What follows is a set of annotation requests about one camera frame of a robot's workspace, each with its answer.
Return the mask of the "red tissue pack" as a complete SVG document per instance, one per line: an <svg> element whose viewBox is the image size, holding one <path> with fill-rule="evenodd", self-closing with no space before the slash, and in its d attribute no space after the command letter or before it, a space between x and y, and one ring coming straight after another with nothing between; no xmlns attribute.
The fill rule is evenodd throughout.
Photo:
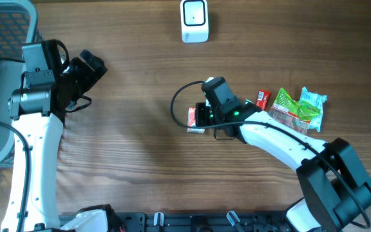
<svg viewBox="0 0 371 232"><path fill-rule="evenodd" d="M196 127L196 108L190 107L188 109L188 118L187 118L187 132L189 133L204 133L204 129L198 129Z"/></svg>

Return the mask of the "red coffee stick sachet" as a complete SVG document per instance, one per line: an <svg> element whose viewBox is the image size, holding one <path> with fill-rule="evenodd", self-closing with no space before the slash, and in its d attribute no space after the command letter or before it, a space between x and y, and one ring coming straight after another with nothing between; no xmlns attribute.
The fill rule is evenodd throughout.
<svg viewBox="0 0 371 232"><path fill-rule="evenodd" d="M259 90L256 105L262 110L266 110L268 101L271 97L271 92L267 90Z"/></svg>

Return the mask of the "green snack bag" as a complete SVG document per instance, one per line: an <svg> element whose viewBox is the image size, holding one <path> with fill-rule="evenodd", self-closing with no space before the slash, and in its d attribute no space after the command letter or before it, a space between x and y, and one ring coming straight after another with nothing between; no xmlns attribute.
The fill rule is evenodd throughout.
<svg viewBox="0 0 371 232"><path fill-rule="evenodd" d="M321 110L307 101L295 101L280 88L269 110L269 115L279 123L289 128L306 134L312 119L317 118Z"/></svg>

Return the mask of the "teal tissue pack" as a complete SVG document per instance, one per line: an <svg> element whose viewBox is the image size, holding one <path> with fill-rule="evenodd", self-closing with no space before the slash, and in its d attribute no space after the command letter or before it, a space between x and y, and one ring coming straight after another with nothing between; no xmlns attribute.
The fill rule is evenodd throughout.
<svg viewBox="0 0 371 232"><path fill-rule="evenodd" d="M308 102L319 110L319 113L311 119L309 128L320 132L323 122L323 104L327 101L327 96L309 92L306 87L303 87L301 90L300 101Z"/></svg>

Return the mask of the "green gum pack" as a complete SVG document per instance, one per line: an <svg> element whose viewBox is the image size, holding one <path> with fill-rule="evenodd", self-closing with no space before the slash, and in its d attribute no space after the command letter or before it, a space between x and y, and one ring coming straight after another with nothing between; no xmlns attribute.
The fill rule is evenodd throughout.
<svg viewBox="0 0 371 232"><path fill-rule="evenodd" d="M244 104L253 104L253 102L250 101L249 99L246 99Z"/></svg>

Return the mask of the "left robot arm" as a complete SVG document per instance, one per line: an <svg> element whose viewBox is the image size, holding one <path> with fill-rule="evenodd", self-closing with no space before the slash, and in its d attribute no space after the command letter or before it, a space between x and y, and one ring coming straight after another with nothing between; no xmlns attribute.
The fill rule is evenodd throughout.
<svg viewBox="0 0 371 232"><path fill-rule="evenodd" d="M88 50L62 58L56 39L22 47L25 62L20 87L8 100L15 139L9 204L1 231L35 231L60 226L56 203L57 154L64 116L84 109L77 101L108 71Z"/></svg>

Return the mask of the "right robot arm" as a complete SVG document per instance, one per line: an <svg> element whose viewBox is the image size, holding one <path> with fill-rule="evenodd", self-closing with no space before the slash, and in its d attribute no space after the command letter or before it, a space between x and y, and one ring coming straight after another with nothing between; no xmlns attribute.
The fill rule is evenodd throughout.
<svg viewBox="0 0 371 232"><path fill-rule="evenodd" d="M341 231L355 219L367 219L371 178L353 147L308 137L273 119L251 102L241 101L223 77L211 77L201 89L212 126L227 136L258 147L295 171L302 199L285 214L296 231Z"/></svg>

